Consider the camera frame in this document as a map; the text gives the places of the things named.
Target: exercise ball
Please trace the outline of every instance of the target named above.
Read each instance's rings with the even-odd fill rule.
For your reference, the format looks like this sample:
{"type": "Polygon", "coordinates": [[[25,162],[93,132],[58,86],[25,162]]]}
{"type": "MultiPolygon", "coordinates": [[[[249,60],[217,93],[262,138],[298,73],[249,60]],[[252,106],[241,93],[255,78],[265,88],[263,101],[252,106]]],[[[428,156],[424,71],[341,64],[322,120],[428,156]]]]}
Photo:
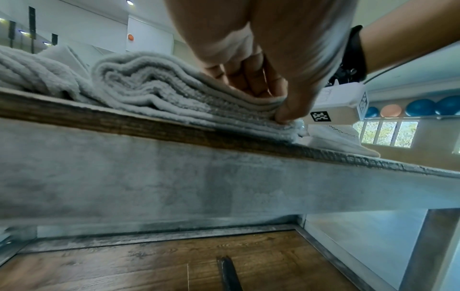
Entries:
{"type": "Polygon", "coordinates": [[[379,117],[379,110],[375,107],[369,107],[365,118],[379,117]]]}
{"type": "Polygon", "coordinates": [[[439,115],[460,115],[460,95],[439,100],[435,105],[435,111],[439,115]]]}
{"type": "Polygon", "coordinates": [[[380,115],[382,117],[398,117],[403,112],[401,106],[397,104],[390,104],[382,108],[380,115]]]}
{"type": "Polygon", "coordinates": [[[420,99],[410,102],[406,106],[407,116],[427,116],[435,114],[436,103],[429,99],[420,99]]]}

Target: black wrist strap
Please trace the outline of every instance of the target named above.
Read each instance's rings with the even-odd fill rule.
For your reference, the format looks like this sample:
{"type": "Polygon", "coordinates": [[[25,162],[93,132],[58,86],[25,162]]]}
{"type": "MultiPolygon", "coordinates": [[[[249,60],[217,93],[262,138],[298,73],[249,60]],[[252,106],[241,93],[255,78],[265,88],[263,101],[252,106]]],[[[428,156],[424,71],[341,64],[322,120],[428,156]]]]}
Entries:
{"type": "Polygon", "coordinates": [[[363,81],[368,74],[366,59],[364,57],[361,39],[359,37],[359,32],[362,28],[362,25],[357,25],[351,29],[344,57],[342,59],[341,67],[352,73],[353,81],[363,81]]]}

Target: blue exercise ball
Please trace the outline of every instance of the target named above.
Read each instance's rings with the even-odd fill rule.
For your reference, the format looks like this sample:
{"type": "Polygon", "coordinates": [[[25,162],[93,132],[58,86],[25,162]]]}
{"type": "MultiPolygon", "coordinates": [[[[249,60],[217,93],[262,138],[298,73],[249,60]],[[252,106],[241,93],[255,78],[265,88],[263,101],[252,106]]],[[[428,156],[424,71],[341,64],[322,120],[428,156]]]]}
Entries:
{"type": "Polygon", "coordinates": [[[427,116],[435,114],[436,103],[429,99],[420,99],[410,102],[406,106],[407,116],[427,116]]]}
{"type": "Polygon", "coordinates": [[[460,115],[460,95],[439,100],[435,105],[436,114],[460,115]]]}
{"type": "Polygon", "coordinates": [[[369,107],[368,111],[366,112],[365,118],[371,118],[371,117],[379,117],[379,110],[375,107],[369,107]]]}

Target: wooden floor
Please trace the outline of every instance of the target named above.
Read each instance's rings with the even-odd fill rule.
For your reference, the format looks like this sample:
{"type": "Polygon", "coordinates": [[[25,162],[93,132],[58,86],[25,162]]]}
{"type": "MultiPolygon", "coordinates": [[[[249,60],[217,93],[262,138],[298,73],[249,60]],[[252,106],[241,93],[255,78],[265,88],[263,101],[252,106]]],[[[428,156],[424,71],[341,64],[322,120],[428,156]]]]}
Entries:
{"type": "Polygon", "coordinates": [[[229,256],[252,290],[356,291],[296,231],[17,255],[0,291],[223,290],[216,258],[229,256]]]}

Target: ceiling light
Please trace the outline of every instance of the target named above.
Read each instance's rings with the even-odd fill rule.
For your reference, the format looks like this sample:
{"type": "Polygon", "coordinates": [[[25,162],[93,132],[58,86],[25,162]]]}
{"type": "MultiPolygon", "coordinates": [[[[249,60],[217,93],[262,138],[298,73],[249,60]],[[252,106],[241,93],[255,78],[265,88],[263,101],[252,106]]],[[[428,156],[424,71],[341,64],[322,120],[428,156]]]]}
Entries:
{"type": "Polygon", "coordinates": [[[25,36],[30,36],[30,33],[25,32],[24,30],[20,30],[19,32],[22,33],[22,34],[25,35],[25,36]]]}

